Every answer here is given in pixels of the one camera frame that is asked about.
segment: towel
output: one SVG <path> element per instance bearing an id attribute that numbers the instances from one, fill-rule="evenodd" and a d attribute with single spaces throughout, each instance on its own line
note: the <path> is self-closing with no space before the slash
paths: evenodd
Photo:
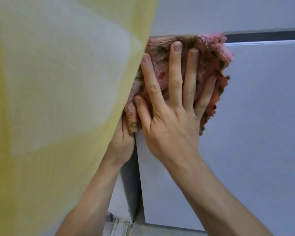
<path id="1" fill-rule="evenodd" d="M 223 71 L 228 67 L 228 64 L 232 62 L 233 54 L 225 48 L 226 37 L 223 34 L 208 36 L 177 35 L 156 38 L 150 37 L 148 39 L 145 52 L 151 56 L 155 75 L 165 100 L 169 99 L 169 49 L 171 44 L 175 41 L 180 41 L 183 44 L 181 56 L 181 73 L 183 80 L 186 73 L 188 51 L 191 48 L 197 48 L 199 50 L 199 65 L 196 81 L 197 88 L 194 95 L 195 104 L 200 99 L 206 80 L 211 75 L 215 75 L 217 78 L 212 98 L 200 121 L 199 135 L 202 135 L 203 131 L 205 130 L 205 124 L 212 116 L 214 116 L 216 112 L 216 103 L 220 100 L 220 96 L 224 92 L 224 88 L 228 85 L 228 80 L 230 77 L 228 75 L 223 75 Z M 136 95 L 141 95 L 145 98 L 151 110 L 151 114 L 153 114 L 151 100 L 145 88 L 141 68 L 138 69 L 130 95 L 124 108 L 131 132 L 137 132 L 138 129 L 142 128 L 133 100 L 134 96 Z"/>

